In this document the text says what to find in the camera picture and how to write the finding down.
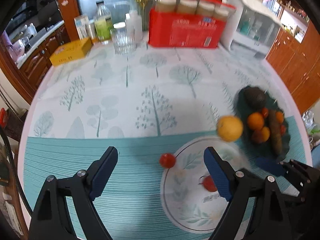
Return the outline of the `ribbed clear drinking glass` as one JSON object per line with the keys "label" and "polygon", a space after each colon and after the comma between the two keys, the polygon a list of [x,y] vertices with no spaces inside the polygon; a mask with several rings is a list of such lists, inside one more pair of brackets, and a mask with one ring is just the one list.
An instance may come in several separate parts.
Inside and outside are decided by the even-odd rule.
{"label": "ribbed clear drinking glass", "polygon": [[118,22],[110,30],[112,43],[116,54],[131,54],[136,49],[135,31],[127,28],[125,22]]}

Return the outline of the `orange wooden cabinet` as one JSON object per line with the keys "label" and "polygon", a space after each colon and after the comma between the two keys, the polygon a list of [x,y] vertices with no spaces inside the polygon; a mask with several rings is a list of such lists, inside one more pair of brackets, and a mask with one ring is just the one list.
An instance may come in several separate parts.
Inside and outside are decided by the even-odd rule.
{"label": "orange wooden cabinet", "polygon": [[319,33],[309,23],[302,42],[280,30],[266,57],[292,95],[300,113],[319,100]]}

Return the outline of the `yellow grapefruit with sticker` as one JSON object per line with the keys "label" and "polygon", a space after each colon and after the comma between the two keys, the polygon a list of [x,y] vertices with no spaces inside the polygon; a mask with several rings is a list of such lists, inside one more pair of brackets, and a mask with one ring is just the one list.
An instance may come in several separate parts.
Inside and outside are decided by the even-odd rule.
{"label": "yellow grapefruit with sticker", "polygon": [[238,140],[244,130],[242,121],[233,115],[224,115],[220,117],[216,127],[218,136],[226,142]]}

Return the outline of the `large orange mandarin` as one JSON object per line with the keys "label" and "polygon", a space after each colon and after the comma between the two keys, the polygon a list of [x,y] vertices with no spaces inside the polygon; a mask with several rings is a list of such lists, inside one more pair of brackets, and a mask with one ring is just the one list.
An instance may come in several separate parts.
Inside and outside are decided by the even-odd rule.
{"label": "large orange mandarin", "polygon": [[255,130],[261,130],[264,127],[264,117],[259,112],[254,112],[250,114],[247,118],[247,126],[249,129],[255,131]]}

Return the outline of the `white plastic storage cabinet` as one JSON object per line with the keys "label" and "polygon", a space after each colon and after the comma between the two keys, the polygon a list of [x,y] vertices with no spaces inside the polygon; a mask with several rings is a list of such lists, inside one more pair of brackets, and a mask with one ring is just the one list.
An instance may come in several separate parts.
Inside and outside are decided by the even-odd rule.
{"label": "white plastic storage cabinet", "polygon": [[255,57],[266,57],[283,26],[259,0],[222,0],[235,7],[229,16],[220,43],[228,51],[244,47]]}

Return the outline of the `white floral round placemat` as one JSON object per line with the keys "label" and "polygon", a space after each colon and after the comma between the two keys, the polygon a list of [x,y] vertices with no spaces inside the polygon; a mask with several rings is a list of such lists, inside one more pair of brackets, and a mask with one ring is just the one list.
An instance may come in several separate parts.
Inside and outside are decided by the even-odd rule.
{"label": "white floral round placemat", "polygon": [[203,185],[209,176],[203,160],[208,147],[215,148],[234,170],[251,168],[248,158],[235,143],[218,137],[196,138],[175,152],[175,165],[162,175],[161,203],[171,222],[191,233],[214,231],[228,204],[217,190],[208,191]]}

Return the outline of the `small red tomato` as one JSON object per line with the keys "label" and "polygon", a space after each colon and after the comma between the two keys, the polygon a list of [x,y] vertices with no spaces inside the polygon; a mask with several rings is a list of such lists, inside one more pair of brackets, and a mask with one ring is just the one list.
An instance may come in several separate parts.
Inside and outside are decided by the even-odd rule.
{"label": "small red tomato", "polygon": [[262,116],[264,117],[264,119],[266,119],[268,117],[268,114],[269,114],[269,110],[264,107],[262,110],[261,110],[261,114]]}

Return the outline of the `red lychee fruit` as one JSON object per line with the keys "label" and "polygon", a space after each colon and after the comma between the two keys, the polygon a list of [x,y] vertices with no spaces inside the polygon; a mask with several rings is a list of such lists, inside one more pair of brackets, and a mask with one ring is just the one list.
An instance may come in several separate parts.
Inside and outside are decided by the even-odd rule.
{"label": "red lychee fruit", "polygon": [[165,153],[161,155],[159,163],[163,168],[172,168],[176,164],[176,158],[171,153]]}
{"label": "red lychee fruit", "polygon": [[217,187],[215,186],[215,183],[211,176],[204,177],[200,184],[209,192],[217,191]]}

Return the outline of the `white carton box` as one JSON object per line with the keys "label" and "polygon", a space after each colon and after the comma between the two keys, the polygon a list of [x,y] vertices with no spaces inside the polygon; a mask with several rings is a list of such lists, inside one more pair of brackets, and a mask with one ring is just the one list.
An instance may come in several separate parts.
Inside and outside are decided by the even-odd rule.
{"label": "white carton box", "polygon": [[75,27],[78,32],[78,37],[80,40],[88,37],[87,30],[86,30],[86,24],[88,22],[89,22],[89,19],[87,15],[80,15],[74,18]]}

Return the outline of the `clear plastic bottle green label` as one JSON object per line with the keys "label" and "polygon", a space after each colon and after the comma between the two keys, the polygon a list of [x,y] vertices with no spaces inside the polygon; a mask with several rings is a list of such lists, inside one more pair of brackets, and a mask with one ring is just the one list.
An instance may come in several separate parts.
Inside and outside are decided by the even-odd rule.
{"label": "clear plastic bottle green label", "polygon": [[104,1],[97,1],[97,10],[94,16],[94,24],[97,37],[101,43],[105,43],[111,39],[110,30],[113,28],[112,15],[106,7]]}

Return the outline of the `dark brown avocado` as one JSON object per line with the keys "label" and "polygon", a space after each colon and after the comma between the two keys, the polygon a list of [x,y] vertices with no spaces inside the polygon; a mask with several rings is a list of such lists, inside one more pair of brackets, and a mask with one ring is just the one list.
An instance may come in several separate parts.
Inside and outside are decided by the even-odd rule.
{"label": "dark brown avocado", "polygon": [[252,109],[260,110],[266,105],[266,95],[259,87],[246,87],[244,97]]}

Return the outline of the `tree print tablecloth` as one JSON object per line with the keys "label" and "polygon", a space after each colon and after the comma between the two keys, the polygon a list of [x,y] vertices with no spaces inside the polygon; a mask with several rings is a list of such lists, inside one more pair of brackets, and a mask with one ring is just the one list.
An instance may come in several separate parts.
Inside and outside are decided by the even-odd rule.
{"label": "tree print tablecloth", "polygon": [[[114,239],[207,239],[175,226],[161,203],[162,154],[199,137],[218,137],[216,124],[234,115],[240,89],[257,86],[278,101],[289,124],[288,159],[311,164],[308,137],[289,91],[250,50],[157,49],[142,42],[132,54],[95,46],[82,60],[53,67],[25,122],[19,174],[34,206],[45,179],[73,176],[110,146],[118,163],[94,201]],[[234,142],[250,170],[266,173],[244,140]]]}

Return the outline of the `white plastic bottle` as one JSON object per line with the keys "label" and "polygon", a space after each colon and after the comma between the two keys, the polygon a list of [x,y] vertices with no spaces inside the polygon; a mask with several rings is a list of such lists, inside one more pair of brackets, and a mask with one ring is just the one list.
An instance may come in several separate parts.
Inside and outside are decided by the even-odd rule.
{"label": "white plastic bottle", "polygon": [[130,10],[125,16],[125,24],[128,32],[134,32],[135,41],[140,42],[143,39],[143,26],[138,11]]}

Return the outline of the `red paper cup package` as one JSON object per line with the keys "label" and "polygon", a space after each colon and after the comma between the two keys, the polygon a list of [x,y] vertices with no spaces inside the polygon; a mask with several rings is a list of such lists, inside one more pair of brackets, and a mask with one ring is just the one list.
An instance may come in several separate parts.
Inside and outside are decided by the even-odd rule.
{"label": "red paper cup package", "polygon": [[149,45],[215,49],[236,8],[219,0],[154,0]]}

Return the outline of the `small orange kumquat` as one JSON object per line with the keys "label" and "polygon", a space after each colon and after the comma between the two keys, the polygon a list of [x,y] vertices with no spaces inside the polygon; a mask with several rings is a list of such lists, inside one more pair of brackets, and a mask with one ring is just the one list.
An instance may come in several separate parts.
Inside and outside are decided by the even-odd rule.
{"label": "small orange kumquat", "polygon": [[264,126],[260,130],[255,130],[251,136],[251,140],[256,144],[267,142],[270,137],[270,129]]}

